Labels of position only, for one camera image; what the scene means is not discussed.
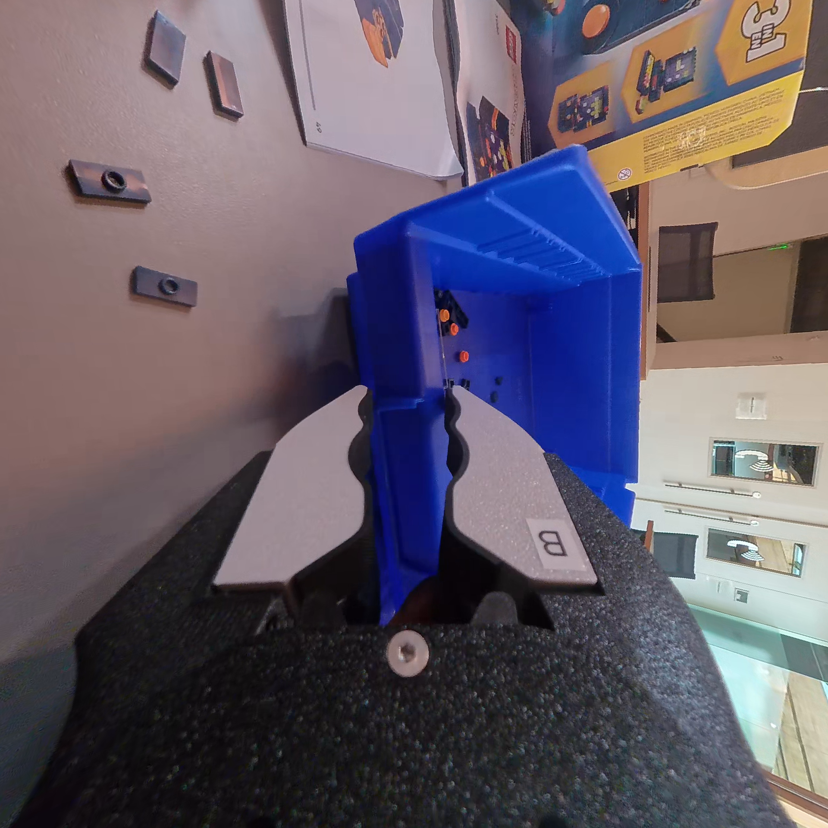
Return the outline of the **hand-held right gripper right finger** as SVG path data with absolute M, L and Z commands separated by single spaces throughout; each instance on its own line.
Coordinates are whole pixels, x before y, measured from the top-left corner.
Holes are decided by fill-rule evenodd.
M 539 591 L 596 587 L 542 447 L 466 388 L 451 388 L 446 405 L 446 430 L 460 447 L 446 493 L 448 529 Z

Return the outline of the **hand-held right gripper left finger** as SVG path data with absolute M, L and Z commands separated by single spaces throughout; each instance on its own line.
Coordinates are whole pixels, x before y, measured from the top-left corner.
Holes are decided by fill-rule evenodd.
M 322 594 L 357 599 L 373 577 L 372 393 L 356 385 L 275 445 L 213 587 L 268 591 L 298 615 Z

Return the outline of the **blue plastic bin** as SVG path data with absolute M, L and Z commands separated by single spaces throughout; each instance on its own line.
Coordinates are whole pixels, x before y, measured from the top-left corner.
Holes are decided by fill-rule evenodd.
M 438 566 L 450 473 L 435 288 L 469 316 L 473 379 L 504 378 L 494 407 L 631 520 L 643 272 L 585 148 L 399 213 L 357 235 L 354 255 L 383 622 Z

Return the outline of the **pile of small toy pieces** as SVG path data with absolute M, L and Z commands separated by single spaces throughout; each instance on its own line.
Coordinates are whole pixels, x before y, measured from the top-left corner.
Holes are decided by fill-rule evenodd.
M 470 344 L 470 320 L 457 297 L 447 289 L 433 290 L 436 327 L 439 338 L 440 373 L 442 388 L 463 388 L 467 391 L 482 392 L 483 398 L 491 405 L 503 402 L 500 375 L 492 378 L 473 379 L 472 368 L 480 368 L 480 353 L 472 350 Z

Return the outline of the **dark toy plate with stud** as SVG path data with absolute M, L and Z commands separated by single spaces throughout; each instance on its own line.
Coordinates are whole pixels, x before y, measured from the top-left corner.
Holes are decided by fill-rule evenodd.
M 70 159 L 67 170 L 82 197 L 130 204 L 151 202 L 147 182 L 137 169 Z
M 132 269 L 130 288 L 132 295 L 166 304 L 194 308 L 198 303 L 197 282 L 149 267 Z

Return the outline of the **black mesh chair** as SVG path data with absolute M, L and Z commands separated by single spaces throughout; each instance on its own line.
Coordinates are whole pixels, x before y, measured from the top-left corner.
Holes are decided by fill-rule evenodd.
M 659 228 L 659 304 L 714 300 L 713 259 L 718 226 L 718 222 L 712 222 Z

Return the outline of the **open instruction booklet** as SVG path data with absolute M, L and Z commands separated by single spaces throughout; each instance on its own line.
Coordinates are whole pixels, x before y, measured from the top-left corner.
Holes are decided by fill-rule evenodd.
M 461 176 L 440 2 L 283 5 L 307 146 L 436 181 Z

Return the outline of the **dark square toy tile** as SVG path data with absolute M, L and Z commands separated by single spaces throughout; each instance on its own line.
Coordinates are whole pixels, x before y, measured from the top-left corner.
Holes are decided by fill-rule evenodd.
M 181 78 L 186 36 L 161 11 L 156 10 L 147 28 L 143 65 L 168 87 L 175 87 Z
M 204 56 L 203 63 L 213 111 L 233 121 L 242 119 L 243 102 L 233 62 L 210 50 Z

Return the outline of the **blue toy set box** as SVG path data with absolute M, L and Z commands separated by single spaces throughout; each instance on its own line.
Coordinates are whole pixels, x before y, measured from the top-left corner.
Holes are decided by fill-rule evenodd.
M 816 2 L 512 2 L 529 158 L 578 145 L 607 191 L 792 124 Z

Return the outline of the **framed wall sign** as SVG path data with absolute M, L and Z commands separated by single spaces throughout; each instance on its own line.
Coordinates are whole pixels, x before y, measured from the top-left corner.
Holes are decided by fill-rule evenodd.
M 805 543 L 714 528 L 706 535 L 709 560 L 796 578 L 802 576 L 807 549 Z
M 710 473 L 715 477 L 813 487 L 820 458 L 816 445 L 714 439 Z

